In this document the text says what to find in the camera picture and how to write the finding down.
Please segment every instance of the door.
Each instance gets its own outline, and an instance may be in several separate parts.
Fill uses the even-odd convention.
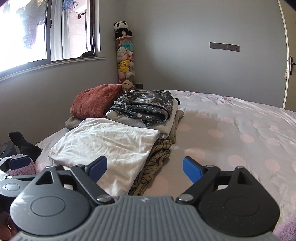
[[[296,63],[296,11],[284,0],[278,0],[284,20],[286,40],[287,40],[287,84],[284,99],[286,110],[296,112],[296,65],[291,66],[291,58]]]

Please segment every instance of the window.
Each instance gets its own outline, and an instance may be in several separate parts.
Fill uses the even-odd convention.
[[[8,0],[0,7],[0,78],[96,57],[94,0]]]

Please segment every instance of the window frame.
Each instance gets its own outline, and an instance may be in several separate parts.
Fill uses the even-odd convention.
[[[50,52],[50,27],[51,27],[51,8],[52,8],[52,0],[47,0],[47,8],[46,8],[46,14],[45,14],[45,40],[46,40],[46,59],[40,59],[36,61],[32,61],[26,64],[22,64],[4,71],[0,72],[0,81],[2,78],[15,74],[20,71],[24,71],[27,69],[36,68],[42,65],[52,64],[52,63],[58,63],[58,62],[64,62],[69,60],[76,60],[76,59],[86,59],[86,58],[97,58],[96,54],[96,29],[95,29],[95,0],[90,0],[90,13],[89,13],[89,33],[90,33],[90,40],[91,40],[91,51],[94,52],[94,56],[88,56],[88,57],[78,57],[78,58],[67,58],[67,59],[61,59],[52,61],[51,60],[51,52]]]

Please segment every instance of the white curtain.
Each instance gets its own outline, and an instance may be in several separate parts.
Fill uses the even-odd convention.
[[[62,9],[62,0],[52,0],[50,53],[52,61],[71,58],[69,10]]]

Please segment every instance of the black floral fabric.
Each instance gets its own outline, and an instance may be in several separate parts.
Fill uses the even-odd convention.
[[[111,110],[129,118],[140,119],[146,126],[151,126],[170,118],[173,100],[169,91],[127,91],[114,101]]]

